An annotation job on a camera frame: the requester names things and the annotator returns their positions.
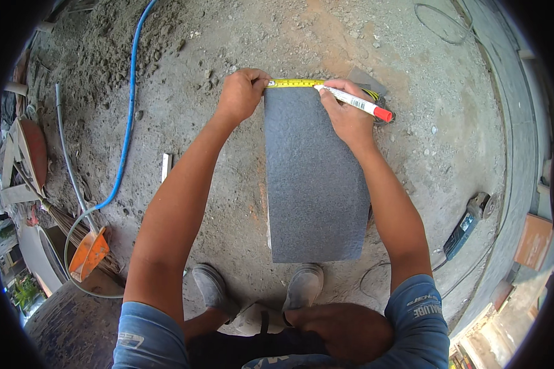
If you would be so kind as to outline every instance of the white marker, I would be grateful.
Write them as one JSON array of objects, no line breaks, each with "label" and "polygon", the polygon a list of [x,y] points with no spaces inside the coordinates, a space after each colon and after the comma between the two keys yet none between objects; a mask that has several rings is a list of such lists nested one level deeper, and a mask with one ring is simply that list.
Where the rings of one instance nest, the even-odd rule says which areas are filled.
[{"label": "white marker", "polygon": [[373,116],[381,118],[386,122],[390,122],[391,120],[391,112],[375,105],[374,103],[370,103],[367,100],[360,99],[359,97],[353,96],[350,93],[343,92],[326,85],[314,85],[314,88],[317,89],[318,91],[322,89],[327,89],[328,91],[332,92],[332,94],[334,95],[334,98],[337,100],[340,100],[349,105],[353,105],[354,107],[357,107],[358,109],[361,109],[364,112],[369,113]]}]

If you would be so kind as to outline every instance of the blue hose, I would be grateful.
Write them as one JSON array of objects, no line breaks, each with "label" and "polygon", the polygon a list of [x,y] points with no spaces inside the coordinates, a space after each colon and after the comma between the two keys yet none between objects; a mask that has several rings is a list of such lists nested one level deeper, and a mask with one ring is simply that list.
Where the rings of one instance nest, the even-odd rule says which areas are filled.
[{"label": "blue hose", "polygon": [[135,65],[136,60],[138,59],[139,34],[142,31],[144,21],[146,20],[146,18],[148,18],[148,14],[154,4],[156,4],[156,1],[158,0],[152,0],[150,4],[148,4],[139,19],[137,28],[135,29],[135,35],[133,36],[133,46],[131,49],[131,69],[129,72],[129,110],[127,112],[127,128],[125,129],[125,138],[123,140],[121,158],[119,159],[117,178],[115,178],[115,184],[113,186],[113,189],[111,190],[111,194],[109,195],[109,197],[107,197],[106,200],[95,206],[96,210],[109,205],[111,201],[113,201],[113,198],[115,198],[115,195],[117,195],[117,191],[119,190],[119,186],[121,185],[121,178],[123,178],[123,170],[125,169],[125,160],[127,159],[127,150],[129,149],[129,141],[131,139],[131,131],[133,125],[133,106],[135,104]]}]

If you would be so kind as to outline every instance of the gray sneaker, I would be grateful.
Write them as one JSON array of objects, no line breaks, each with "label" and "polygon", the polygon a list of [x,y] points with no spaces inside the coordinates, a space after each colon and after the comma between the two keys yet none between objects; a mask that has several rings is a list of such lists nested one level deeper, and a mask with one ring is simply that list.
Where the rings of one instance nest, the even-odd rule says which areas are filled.
[{"label": "gray sneaker", "polygon": [[287,297],[281,311],[307,308],[322,291],[324,272],[316,264],[305,263],[294,271],[287,286]]},{"label": "gray sneaker", "polygon": [[192,273],[195,283],[203,295],[205,306],[220,309],[230,317],[226,324],[231,323],[240,312],[240,307],[228,297],[226,283],[220,273],[207,264],[195,265]]}]

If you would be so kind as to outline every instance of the yellow measuring tape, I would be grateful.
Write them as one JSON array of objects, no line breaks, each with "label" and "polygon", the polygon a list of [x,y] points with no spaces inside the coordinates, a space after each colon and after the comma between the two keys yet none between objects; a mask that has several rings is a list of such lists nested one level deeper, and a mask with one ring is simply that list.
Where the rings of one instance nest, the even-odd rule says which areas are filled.
[{"label": "yellow measuring tape", "polygon": [[[323,85],[325,80],[309,80],[303,78],[286,78],[280,80],[269,80],[267,89],[276,89],[279,87],[313,87],[314,85]],[[380,96],[377,92],[362,89],[366,94],[371,96],[374,101],[377,101]]]}]

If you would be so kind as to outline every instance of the black cord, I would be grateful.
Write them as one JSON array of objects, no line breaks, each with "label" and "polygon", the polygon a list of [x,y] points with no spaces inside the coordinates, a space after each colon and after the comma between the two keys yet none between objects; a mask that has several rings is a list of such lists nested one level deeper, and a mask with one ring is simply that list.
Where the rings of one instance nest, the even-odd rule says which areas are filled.
[{"label": "black cord", "polygon": [[[420,6],[424,6],[425,8],[428,8],[430,10],[433,10],[434,12],[438,13],[438,14],[441,14],[443,15],[445,18],[451,20],[455,25],[457,25],[458,27],[460,27],[462,30],[465,30],[465,34],[464,36],[459,39],[458,41],[451,41],[451,40],[448,40],[446,38],[444,38],[443,36],[441,36],[440,34],[438,34],[437,32],[433,31],[432,29],[430,29],[430,27],[427,25],[427,23],[423,22],[423,20],[421,19],[421,17],[419,17],[419,13],[417,11],[417,9],[420,7]],[[447,15],[446,13],[444,13],[443,11],[437,9],[436,7],[434,6],[431,6],[429,4],[422,4],[420,2],[416,3],[415,4],[415,15],[416,15],[416,18],[419,20],[419,22],[421,22],[421,24],[423,26],[426,26],[429,31],[435,33],[440,39],[442,39],[443,41],[447,42],[448,44],[452,44],[452,45],[461,45],[464,43],[465,39],[472,33],[472,28],[474,26],[474,23],[471,22],[470,23],[470,26],[468,28],[466,28],[465,26],[462,26],[461,24],[459,24],[455,19],[451,18],[449,15]],[[470,11],[468,10],[468,17],[470,19],[472,19],[472,17],[470,16]]]},{"label": "black cord", "polygon": [[380,266],[384,266],[384,265],[390,265],[390,262],[383,262],[383,263],[379,263],[379,264],[375,264],[374,266],[372,266],[371,268],[369,268],[368,270],[365,271],[365,273],[363,273],[363,276],[361,277],[361,280],[359,281],[359,291],[361,291],[362,294],[366,295],[367,297],[370,297],[374,300],[377,300],[377,298],[375,298],[374,296],[371,296],[370,294],[368,294],[367,292],[363,291],[363,287],[362,287],[362,284],[363,284],[363,280],[365,279],[365,277],[367,276],[367,274],[369,274],[370,271],[372,271],[373,269],[376,269],[377,267],[380,267]]},{"label": "black cord", "polygon": [[447,259],[445,259],[441,264],[437,265],[437,266],[435,267],[435,269],[433,269],[433,271],[436,272],[437,270],[440,270],[441,267],[442,267],[443,265],[445,265],[446,262],[447,262]]},{"label": "black cord", "polygon": [[[480,44],[480,46],[482,46],[482,48],[484,48],[484,50],[486,51],[486,54],[488,55],[488,60],[490,61],[490,63],[492,64],[492,67],[494,68],[494,70],[496,71],[496,67],[495,67],[495,62],[493,61],[493,57],[492,57],[492,54],[488,51],[488,48],[484,45],[484,43],[482,42],[482,40],[480,40],[480,38],[476,35],[476,33],[473,32],[473,29],[474,29],[474,19],[472,18],[472,13],[470,13],[470,10],[468,9],[468,6],[465,4],[465,0],[462,1],[462,4],[463,5],[463,9],[464,9],[464,12],[465,12],[465,15],[466,17],[468,17],[470,19],[470,26],[469,27],[465,27],[463,25],[461,25],[460,23],[458,23],[455,19],[451,18],[448,14],[446,14],[445,12],[439,10],[438,8],[434,7],[434,6],[431,6],[429,4],[422,4],[422,3],[417,3],[415,4],[415,15],[416,15],[416,18],[419,20],[419,22],[421,22],[421,24],[425,27],[427,27],[427,29],[429,29],[429,31],[433,32],[434,34],[437,35],[437,37],[439,37],[440,39],[442,39],[443,41],[449,43],[449,44],[452,44],[452,45],[460,45],[462,43],[464,43],[464,41],[466,40],[466,38],[472,34],[473,37],[478,41],[478,43]],[[436,33],[435,31],[433,31],[426,23],[423,22],[423,20],[421,19],[421,17],[419,16],[418,12],[417,12],[417,9],[421,6],[424,6],[430,10],[433,10],[434,12],[444,16],[445,18],[451,20],[454,24],[456,24],[458,27],[460,27],[461,29],[465,30],[466,31],[466,34],[461,38],[459,39],[458,41],[452,41],[452,40],[447,40],[446,38],[444,38],[443,36],[441,36],[440,34]],[[500,84],[500,88],[502,91],[504,91],[504,85],[503,85],[503,82],[502,80],[499,78],[499,75],[496,74],[496,80],[499,82]],[[511,116],[511,111],[510,111],[510,108],[509,108],[509,104],[504,104],[503,105],[503,108],[506,109],[506,113],[507,115],[510,117]],[[513,129],[511,128],[510,130],[510,136],[511,136],[511,139],[510,139],[510,151],[511,153],[513,152]],[[474,269],[476,269],[478,267],[478,265],[484,260],[485,257],[487,257],[490,252],[495,248],[495,244],[496,244],[496,241],[497,239],[499,239],[499,235],[501,233],[501,231],[503,230],[503,227],[505,225],[505,220],[507,218],[507,216],[509,215],[509,210],[510,210],[510,207],[511,207],[511,195],[513,194],[513,166],[511,165],[510,167],[510,178],[511,178],[511,182],[510,182],[510,186],[509,186],[509,202],[507,203],[507,209],[505,210],[505,214],[504,214],[504,218],[503,218],[503,223],[501,224],[501,226],[499,227],[499,231],[497,232],[496,234],[496,237],[495,237],[495,240],[493,241],[493,243],[490,245],[490,247],[484,252],[484,254],[482,254],[482,256],[480,257],[480,259],[476,262],[476,264],[473,265],[472,268],[470,268],[470,270],[464,275],[462,276],[453,286],[451,286],[451,288],[445,292],[442,296],[442,299],[444,299],[445,297],[447,297],[447,295],[449,295],[467,276],[469,276],[470,274],[472,274],[472,272],[474,271]],[[447,259],[445,259],[445,261],[443,263],[441,263],[441,265],[437,266],[433,271],[437,271],[439,270],[445,263],[447,262]]]}]

